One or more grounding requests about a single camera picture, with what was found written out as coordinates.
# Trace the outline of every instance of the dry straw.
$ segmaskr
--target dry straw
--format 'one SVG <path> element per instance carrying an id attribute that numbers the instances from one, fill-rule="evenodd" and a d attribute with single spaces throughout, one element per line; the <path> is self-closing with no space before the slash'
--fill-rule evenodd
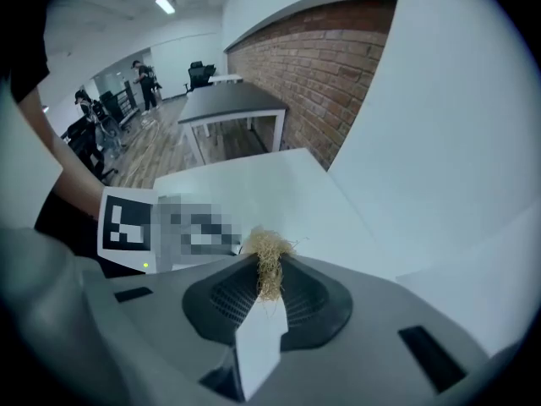
<path id="1" fill-rule="evenodd" d="M 257 227 L 252 229 L 252 232 L 244 243 L 243 252 L 255 253 L 260 258 L 257 283 L 260 297 L 263 300 L 272 301 L 280 298 L 280 256 L 295 252 L 291 243 L 283 239 L 277 232 Z"/>

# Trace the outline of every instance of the ceiling light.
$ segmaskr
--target ceiling light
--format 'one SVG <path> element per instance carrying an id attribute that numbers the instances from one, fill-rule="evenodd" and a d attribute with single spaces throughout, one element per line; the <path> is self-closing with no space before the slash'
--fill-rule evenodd
<path id="1" fill-rule="evenodd" d="M 166 14 L 174 14 L 175 8 L 167 0 L 156 0 L 156 3 L 162 8 Z"/>

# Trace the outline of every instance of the red brick wall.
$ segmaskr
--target red brick wall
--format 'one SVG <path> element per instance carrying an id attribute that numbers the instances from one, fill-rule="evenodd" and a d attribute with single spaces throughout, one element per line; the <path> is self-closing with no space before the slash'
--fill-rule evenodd
<path id="1" fill-rule="evenodd" d="M 328 169 L 363 105 L 396 0 L 352 0 L 299 12 L 227 51 L 240 74 L 287 103 L 281 149 L 307 147 Z M 254 120 L 270 150 L 274 118 Z"/>

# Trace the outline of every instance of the table top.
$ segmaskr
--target table top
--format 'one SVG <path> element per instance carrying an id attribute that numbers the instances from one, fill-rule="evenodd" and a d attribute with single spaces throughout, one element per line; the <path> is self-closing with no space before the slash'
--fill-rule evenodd
<path id="1" fill-rule="evenodd" d="M 251 83 L 221 83 L 191 92 L 179 123 L 235 112 L 285 110 L 287 104 Z"/>
<path id="2" fill-rule="evenodd" d="M 297 241 L 299 255 L 395 281 L 396 267 L 306 149 L 191 168 L 156 179 L 154 189 L 219 205 L 243 239 L 260 225 Z"/>
<path id="3" fill-rule="evenodd" d="M 219 83 L 220 81 L 235 81 L 242 79 L 243 77 L 238 74 L 216 75 L 209 78 L 209 83 Z"/>

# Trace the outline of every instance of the person's arm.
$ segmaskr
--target person's arm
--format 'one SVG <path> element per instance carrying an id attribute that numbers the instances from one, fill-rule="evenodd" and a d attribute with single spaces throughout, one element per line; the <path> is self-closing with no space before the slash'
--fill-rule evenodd
<path id="1" fill-rule="evenodd" d="M 134 84 L 136 85 L 137 83 L 139 83 L 144 77 L 146 77 L 146 74 L 141 74 L 138 78 L 135 79 Z"/>
<path id="2" fill-rule="evenodd" d="M 97 219 L 104 185 L 54 132 L 42 111 L 37 89 L 19 102 L 19 108 L 46 148 L 62 165 L 63 171 L 53 192 L 69 204 Z"/>

